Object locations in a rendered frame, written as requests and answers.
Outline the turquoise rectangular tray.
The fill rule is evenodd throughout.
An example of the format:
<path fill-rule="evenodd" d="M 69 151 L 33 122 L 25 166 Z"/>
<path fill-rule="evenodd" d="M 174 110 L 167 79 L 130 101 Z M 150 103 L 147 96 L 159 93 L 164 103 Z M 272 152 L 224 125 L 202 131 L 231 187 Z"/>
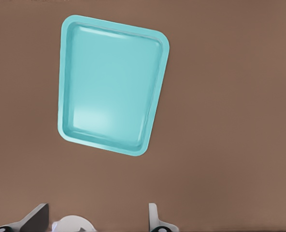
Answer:
<path fill-rule="evenodd" d="M 160 31 L 70 15 L 61 25 L 57 129 L 129 156 L 147 149 L 170 44 Z"/>

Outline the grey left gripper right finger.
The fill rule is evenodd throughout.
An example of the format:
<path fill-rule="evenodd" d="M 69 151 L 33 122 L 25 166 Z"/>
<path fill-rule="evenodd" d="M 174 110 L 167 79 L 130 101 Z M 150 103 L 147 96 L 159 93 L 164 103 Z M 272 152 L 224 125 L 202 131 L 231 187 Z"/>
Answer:
<path fill-rule="evenodd" d="M 179 232 L 179 228 L 173 224 L 161 221 L 158 217 L 157 205 L 148 204 L 149 232 Z"/>

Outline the white drainage pipe clamp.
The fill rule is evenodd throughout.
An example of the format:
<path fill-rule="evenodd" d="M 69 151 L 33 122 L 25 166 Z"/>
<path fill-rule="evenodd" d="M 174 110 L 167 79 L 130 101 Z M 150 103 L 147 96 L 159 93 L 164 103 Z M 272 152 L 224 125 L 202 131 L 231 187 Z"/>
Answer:
<path fill-rule="evenodd" d="M 97 232 L 97 230 L 86 218 L 68 215 L 52 224 L 52 232 Z"/>

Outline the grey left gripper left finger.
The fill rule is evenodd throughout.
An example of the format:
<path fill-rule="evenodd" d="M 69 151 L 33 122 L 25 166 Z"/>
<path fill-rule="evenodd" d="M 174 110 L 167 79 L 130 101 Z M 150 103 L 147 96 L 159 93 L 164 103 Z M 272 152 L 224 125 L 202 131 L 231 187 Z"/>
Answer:
<path fill-rule="evenodd" d="M 0 232 L 47 232 L 49 203 L 41 203 L 17 222 L 0 226 Z"/>

